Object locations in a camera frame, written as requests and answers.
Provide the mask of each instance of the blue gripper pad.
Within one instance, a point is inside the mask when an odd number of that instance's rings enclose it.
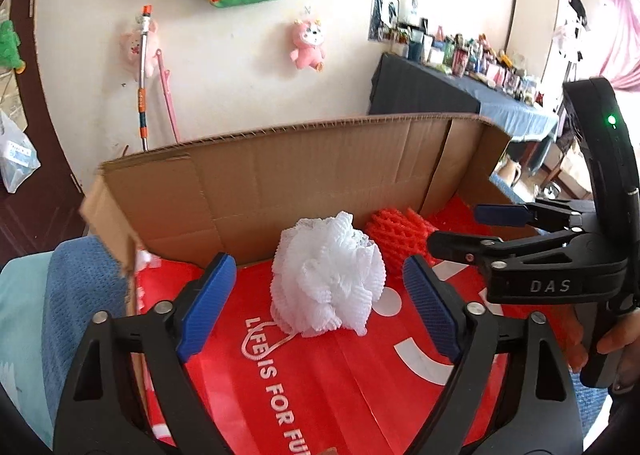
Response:
[[[224,255],[218,265],[207,276],[200,292],[181,323],[182,337],[176,353],[183,363],[201,352],[231,290],[236,283],[236,261]]]
[[[474,218],[487,226],[522,228],[531,222],[533,215],[523,205],[479,204],[474,209]]]
[[[404,261],[402,280],[436,349],[456,363],[466,334],[464,301],[419,255]]]

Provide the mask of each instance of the pink bear plush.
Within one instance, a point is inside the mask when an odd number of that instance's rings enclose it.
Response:
[[[293,43],[297,49],[291,53],[291,61],[302,70],[311,67],[318,72],[324,69],[324,33],[320,20],[297,20],[293,28]]]
[[[125,68],[138,79],[140,74],[140,30],[136,29],[120,36],[120,55]],[[158,23],[151,19],[149,36],[146,39],[145,76],[150,78],[158,65],[156,51],[160,47]]]

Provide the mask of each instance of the table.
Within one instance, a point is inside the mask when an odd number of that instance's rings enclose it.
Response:
[[[456,78],[384,53],[372,77],[370,115],[413,112],[467,112],[485,116],[516,142],[555,136],[559,118],[529,107],[467,76]]]

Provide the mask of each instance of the green plush toy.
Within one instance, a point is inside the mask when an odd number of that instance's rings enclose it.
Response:
[[[26,63],[18,53],[20,38],[14,30],[14,23],[10,20],[0,24],[0,67],[15,69],[16,74],[24,71]]]

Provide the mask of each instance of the curtain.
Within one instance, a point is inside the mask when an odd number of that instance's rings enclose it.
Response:
[[[616,90],[640,92],[640,18],[636,0],[614,0],[613,44],[600,69]]]

